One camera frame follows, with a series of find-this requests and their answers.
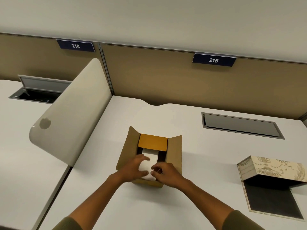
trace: white object inside box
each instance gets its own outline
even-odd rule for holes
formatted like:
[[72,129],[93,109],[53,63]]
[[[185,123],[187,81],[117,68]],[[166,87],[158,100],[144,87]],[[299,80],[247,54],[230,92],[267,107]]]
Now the white object inside box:
[[148,157],[150,159],[150,161],[147,161],[147,160],[142,161],[138,170],[140,170],[140,171],[147,170],[149,172],[149,174],[142,177],[142,178],[146,179],[146,180],[155,181],[156,179],[150,174],[150,172],[152,171],[151,167],[155,163],[157,163],[157,161],[158,161],[159,151],[143,148],[142,154],[144,154],[144,156]]

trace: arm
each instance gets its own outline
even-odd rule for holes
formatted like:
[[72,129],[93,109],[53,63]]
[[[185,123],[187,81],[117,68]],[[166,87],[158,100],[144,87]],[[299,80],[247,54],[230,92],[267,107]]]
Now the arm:
[[[225,228],[246,230],[263,229],[240,212],[234,212],[234,209],[203,191],[190,180],[184,178],[172,163],[159,162],[152,166],[151,169],[155,170],[151,172],[151,175],[159,180],[159,182],[182,191],[204,214],[216,230],[222,230]],[[156,170],[159,169],[162,169],[162,174],[156,172]],[[227,223],[230,224],[225,227],[223,224],[226,219]]]
[[138,170],[143,160],[149,160],[149,158],[143,154],[139,154],[130,160],[121,170],[111,174],[69,217],[73,218],[82,230],[91,230],[121,184],[131,182],[148,174],[148,171]]

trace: white desk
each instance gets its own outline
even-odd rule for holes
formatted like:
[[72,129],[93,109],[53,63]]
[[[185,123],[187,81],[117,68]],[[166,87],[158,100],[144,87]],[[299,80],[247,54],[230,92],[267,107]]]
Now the white desk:
[[35,229],[67,165],[33,145],[29,131],[50,104],[8,99],[21,82],[0,80],[0,226]]
[[[286,138],[217,131],[202,127],[201,112],[275,121]],[[139,99],[113,96],[87,142],[42,230],[50,230],[114,173],[129,126],[144,134],[182,135],[182,174],[267,230],[306,230],[307,223],[252,213],[236,163],[249,155],[301,162],[307,166],[307,128],[301,121],[176,104],[151,106]],[[307,215],[307,187],[294,191]],[[201,212],[176,189],[123,184],[94,229],[213,229]]]

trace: white wall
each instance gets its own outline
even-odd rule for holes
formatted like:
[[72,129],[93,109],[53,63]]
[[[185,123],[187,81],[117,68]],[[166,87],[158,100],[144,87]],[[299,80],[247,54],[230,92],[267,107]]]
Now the white wall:
[[0,0],[0,32],[307,62],[307,0]]

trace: sleeve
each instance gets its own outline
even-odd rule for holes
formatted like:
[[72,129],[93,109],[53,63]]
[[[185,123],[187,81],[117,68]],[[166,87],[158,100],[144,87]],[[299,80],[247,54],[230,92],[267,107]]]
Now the sleeve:
[[65,217],[52,230],[82,230],[82,228],[73,218]]
[[232,211],[223,223],[222,230],[264,230],[239,211]]

